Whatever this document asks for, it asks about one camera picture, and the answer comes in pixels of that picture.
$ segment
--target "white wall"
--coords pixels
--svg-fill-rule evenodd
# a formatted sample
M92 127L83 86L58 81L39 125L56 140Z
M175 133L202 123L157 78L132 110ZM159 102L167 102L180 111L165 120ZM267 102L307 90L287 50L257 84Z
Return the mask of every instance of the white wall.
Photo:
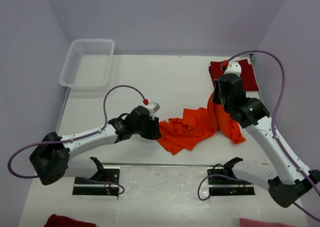
M49 0L68 41L110 38L117 54L254 49L283 0Z
M54 131L66 89L58 79L69 44L47 0L0 1L0 226L19 223L30 181L7 171L9 156ZM34 174L30 151L14 161Z
M312 169L320 169L319 10L319 0L285 0L259 46L283 61L286 86L276 124L289 145ZM254 64L263 100L273 110L281 87L280 68L260 54L255 55ZM314 190L302 200L306 209L320 216L320 199ZM310 221L310 226L318 224Z

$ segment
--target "white plastic basket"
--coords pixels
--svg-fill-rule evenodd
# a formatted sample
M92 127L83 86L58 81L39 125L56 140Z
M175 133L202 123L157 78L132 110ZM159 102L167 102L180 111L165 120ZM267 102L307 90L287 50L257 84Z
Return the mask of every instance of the white plastic basket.
M77 91L105 90L115 43L110 39L77 39L70 45L59 83Z

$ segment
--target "pink cloth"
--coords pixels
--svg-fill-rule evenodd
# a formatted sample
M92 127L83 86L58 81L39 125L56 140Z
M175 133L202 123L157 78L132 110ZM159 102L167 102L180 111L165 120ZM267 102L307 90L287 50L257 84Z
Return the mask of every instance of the pink cloth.
M267 223L261 221L240 218L240 227L294 227L284 223Z

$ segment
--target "orange cloth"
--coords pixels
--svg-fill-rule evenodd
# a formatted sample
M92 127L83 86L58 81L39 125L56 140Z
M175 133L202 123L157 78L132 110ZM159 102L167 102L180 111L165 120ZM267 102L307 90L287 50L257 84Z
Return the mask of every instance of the orange cloth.
M234 144L245 141L238 123L230 118L221 104L212 102L213 96L212 93L207 108L185 108L182 118L170 118L169 122L161 121L159 129L162 137L157 139L159 144L174 155L182 149L191 151L197 143L213 136L218 128Z

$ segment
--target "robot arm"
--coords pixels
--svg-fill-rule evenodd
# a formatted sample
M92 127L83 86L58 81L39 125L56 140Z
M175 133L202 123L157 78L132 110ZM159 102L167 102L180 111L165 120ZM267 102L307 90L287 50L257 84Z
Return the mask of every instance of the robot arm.
M63 136L58 136L55 132L49 133L42 142L60 142L38 145L29 159L43 185L50 185L62 177L90 178L99 171L99 160L94 157L86 160L74 157L103 145L128 140L134 134L148 140L159 139L159 118L154 116L158 109L157 103L149 103L145 107L138 106L129 114L109 120L104 129L100 126L82 133Z
M284 208L293 204L312 188L301 170L308 173L315 184L320 182L320 171L310 170L297 157L278 131L276 136L273 135L270 113L259 99L246 97L242 80L237 74L225 73L215 80L213 102L223 105L230 117L258 142L278 174L276 176L272 171L256 167L250 170L249 166L242 164L233 168L236 178L268 189L275 202ZM299 163L299 169L294 167L276 139L281 140L285 150Z

